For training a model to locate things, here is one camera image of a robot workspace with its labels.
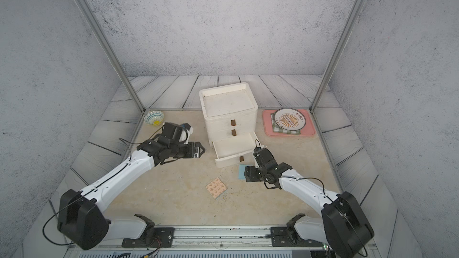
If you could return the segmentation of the patterned orange pad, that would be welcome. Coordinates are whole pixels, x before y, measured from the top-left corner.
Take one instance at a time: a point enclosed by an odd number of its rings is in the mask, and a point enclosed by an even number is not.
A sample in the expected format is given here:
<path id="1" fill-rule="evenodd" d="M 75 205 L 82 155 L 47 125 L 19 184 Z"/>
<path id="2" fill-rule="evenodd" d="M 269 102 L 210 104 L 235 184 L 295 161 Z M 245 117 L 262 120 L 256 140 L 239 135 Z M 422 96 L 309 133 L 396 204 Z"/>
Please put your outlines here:
<path id="1" fill-rule="evenodd" d="M 216 178 L 206 185 L 206 190 L 214 199 L 217 199 L 217 197 L 222 195 L 227 189 L 228 188 L 220 178 Z"/>

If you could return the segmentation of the blue sticky note pad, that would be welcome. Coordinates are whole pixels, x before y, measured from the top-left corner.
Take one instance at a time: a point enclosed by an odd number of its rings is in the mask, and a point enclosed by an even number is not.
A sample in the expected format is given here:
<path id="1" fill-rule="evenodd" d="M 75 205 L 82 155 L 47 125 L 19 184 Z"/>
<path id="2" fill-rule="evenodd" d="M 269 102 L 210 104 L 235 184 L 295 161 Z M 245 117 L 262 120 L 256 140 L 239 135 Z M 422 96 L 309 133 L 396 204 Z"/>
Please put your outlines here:
<path id="1" fill-rule="evenodd" d="M 238 179 L 245 180 L 246 165 L 239 165 Z"/>

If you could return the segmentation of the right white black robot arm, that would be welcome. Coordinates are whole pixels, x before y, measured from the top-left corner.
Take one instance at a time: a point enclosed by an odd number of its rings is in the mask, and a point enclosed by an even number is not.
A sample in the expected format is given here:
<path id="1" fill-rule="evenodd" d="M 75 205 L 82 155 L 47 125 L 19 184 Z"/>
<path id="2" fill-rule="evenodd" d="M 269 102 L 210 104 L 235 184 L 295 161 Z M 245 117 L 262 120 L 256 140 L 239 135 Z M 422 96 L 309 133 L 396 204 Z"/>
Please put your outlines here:
<path id="1" fill-rule="evenodd" d="M 320 215 L 314 219 L 300 213 L 285 227 L 276 228 L 271 234 L 274 246 L 320 242 L 341 258 L 367 257 L 366 244 L 373 239 L 374 230 L 354 195 L 329 191 L 320 179 L 304 177 L 285 162 L 277 163 L 267 148 L 257 146 L 253 157 L 255 165 L 244 172 L 247 182 L 263 182 L 268 190 L 289 192 Z"/>

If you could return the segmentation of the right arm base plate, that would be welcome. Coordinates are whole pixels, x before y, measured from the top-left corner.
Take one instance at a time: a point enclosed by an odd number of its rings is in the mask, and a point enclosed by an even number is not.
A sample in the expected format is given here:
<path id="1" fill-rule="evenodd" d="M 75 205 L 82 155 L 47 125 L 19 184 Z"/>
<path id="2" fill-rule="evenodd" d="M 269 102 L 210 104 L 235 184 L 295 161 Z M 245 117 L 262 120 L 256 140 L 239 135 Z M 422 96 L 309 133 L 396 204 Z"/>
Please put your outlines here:
<path id="1" fill-rule="evenodd" d="M 322 247 L 323 244 L 314 240 L 304 240 L 293 227 L 271 227 L 270 235 L 273 247 Z"/>

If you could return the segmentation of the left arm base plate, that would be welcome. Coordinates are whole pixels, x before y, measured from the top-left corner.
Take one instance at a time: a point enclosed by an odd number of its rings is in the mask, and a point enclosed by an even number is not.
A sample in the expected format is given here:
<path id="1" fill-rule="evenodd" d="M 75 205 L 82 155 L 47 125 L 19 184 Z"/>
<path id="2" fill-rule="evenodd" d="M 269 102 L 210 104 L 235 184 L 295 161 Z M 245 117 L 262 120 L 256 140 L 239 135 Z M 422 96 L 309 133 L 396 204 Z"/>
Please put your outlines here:
<path id="1" fill-rule="evenodd" d="M 122 248 L 171 248 L 175 228 L 147 226 L 137 239 L 125 238 Z"/>

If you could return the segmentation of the white three-drawer cabinet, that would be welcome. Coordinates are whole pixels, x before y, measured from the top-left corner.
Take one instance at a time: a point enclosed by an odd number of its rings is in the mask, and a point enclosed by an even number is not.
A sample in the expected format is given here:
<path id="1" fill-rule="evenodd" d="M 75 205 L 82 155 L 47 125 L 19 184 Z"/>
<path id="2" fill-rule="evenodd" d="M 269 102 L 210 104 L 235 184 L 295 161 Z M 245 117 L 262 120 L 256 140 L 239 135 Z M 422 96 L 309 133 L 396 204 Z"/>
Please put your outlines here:
<path id="1" fill-rule="evenodd" d="M 233 113 L 258 113 L 258 104 L 248 83 L 207 88 L 199 92 L 204 120 Z"/>

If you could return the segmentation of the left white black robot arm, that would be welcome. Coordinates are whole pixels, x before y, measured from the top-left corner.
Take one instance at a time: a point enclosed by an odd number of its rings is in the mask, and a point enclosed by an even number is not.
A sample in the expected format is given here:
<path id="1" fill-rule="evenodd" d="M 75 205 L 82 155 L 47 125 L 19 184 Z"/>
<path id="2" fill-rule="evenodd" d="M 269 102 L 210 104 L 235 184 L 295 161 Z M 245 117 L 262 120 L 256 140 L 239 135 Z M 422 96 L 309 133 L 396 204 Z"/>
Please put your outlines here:
<path id="1" fill-rule="evenodd" d="M 199 158 L 205 153 L 200 142 L 149 139 L 139 144 L 127 160 L 80 191 L 70 189 L 60 198 L 57 230 L 83 250 L 105 240 L 125 239 L 137 246 L 151 246 L 155 224 L 144 215 L 132 219 L 109 219 L 105 210 L 129 185 L 154 167 L 180 159 Z"/>

